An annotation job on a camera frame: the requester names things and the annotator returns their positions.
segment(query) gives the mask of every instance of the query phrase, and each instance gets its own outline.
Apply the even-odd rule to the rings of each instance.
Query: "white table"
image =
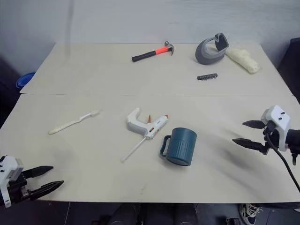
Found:
[[[56,45],[25,94],[144,95],[144,96],[291,96],[260,45],[234,45],[249,50],[261,67],[250,75],[225,56],[213,65],[195,59],[197,45],[174,45],[169,52],[133,63],[132,56],[161,44]],[[199,75],[217,73],[209,82]]]
[[[300,127],[300,106],[293,97],[98,97],[22,95],[0,130],[0,153],[21,158],[26,168],[53,165],[48,174],[31,179],[34,187],[64,180],[43,199],[89,202],[290,202],[300,195],[279,157],[236,145],[232,138],[263,142],[262,130],[242,122],[260,119],[279,104]],[[137,106],[147,121],[169,114],[169,122],[124,164],[120,159],[142,138],[126,129],[126,116]],[[94,118],[57,134],[49,129],[93,109]],[[189,167],[162,160],[158,151],[173,128],[198,134]],[[300,169],[292,166],[295,177]]]
[[[53,165],[49,173],[29,180],[36,188],[54,180],[65,181],[58,190],[44,196],[46,200],[300,201],[286,168],[273,151],[264,156],[231,140],[243,137],[263,142],[262,130],[243,126],[242,122],[259,120],[272,105],[280,105],[291,116],[292,128],[300,127],[300,106],[260,46],[249,49],[263,67],[255,75],[249,75],[228,58],[211,66],[197,64],[192,58],[195,45],[176,45],[172,57],[166,53],[130,62],[131,56],[158,46],[73,45],[73,55],[66,61],[62,60],[62,48],[55,46],[22,90],[27,94],[21,95],[1,128],[0,155],[21,158],[25,169]],[[219,77],[211,81],[195,78],[214,72]],[[153,80],[167,85],[155,86]],[[122,164],[120,159],[142,138],[126,128],[126,117],[136,107],[141,108],[139,119],[144,122],[149,114],[153,119],[168,114],[169,121],[153,140],[146,141]],[[49,129],[94,109],[101,109],[101,114],[57,134],[47,134]],[[198,134],[189,167],[173,165],[158,155],[163,137],[176,127]],[[300,180],[299,166],[292,166],[290,153],[283,155]]]

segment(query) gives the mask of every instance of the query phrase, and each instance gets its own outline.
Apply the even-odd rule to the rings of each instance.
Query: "toothbrush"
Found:
[[[87,117],[89,117],[89,116],[95,116],[95,115],[97,115],[98,113],[99,113],[99,110],[93,110],[93,111],[91,111],[90,113],[88,113],[88,114],[86,114],[86,115],[84,115],[84,116],[82,116],[82,117],[79,117],[79,118],[76,119],[76,120],[73,120],[73,121],[71,121],[71,122],[69,122],[69,123],[65,123],[65,124],[63,124],[63,125],[60,125],[59,127],[56,127],[56,128],[54,128],[54,129],[52,129],[52,130],[49,130],[48,134],[49,134],[49,135],[53,135],[53,134],[55,134],[55,133],[57,133],[57,132],[59,132],[59,131],[65,129],[65,128],[67,128],[67,127],[73,125],[73,124],[76,124],[76,123],[79,123],[79,122],[83,121],[85,118],[87,118]]]

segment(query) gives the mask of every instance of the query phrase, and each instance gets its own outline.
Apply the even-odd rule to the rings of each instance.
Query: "blue container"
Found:
[[[170,142],[167,153],[163,154],[169,138]],[[182,127],[175,128],[172,131],[172,135],[165,136],[159,153],[168,161],[177,165],[191,165],[196,139],[197,134],[194,131]]]
[[[35,72],[21,76],[15,83],[16,88],[22,89],[32,79],[34,74]]]

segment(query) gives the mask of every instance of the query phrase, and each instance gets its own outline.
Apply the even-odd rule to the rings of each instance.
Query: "mug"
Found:
[[[167,153],[163,154],[169,138]],[[175,128],[172,130],[172,135],[165,136],[159,153],[162,157],[177,165],[191,165],[196,139],[197,134],[194,131],[182,127]]]

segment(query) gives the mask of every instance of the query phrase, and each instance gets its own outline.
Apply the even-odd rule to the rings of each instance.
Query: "sneaker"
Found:
[[[262,208],[256,207],[254,204],[240,204],[240,217],[247,225],[254,225],[256,214],[260,213]]]

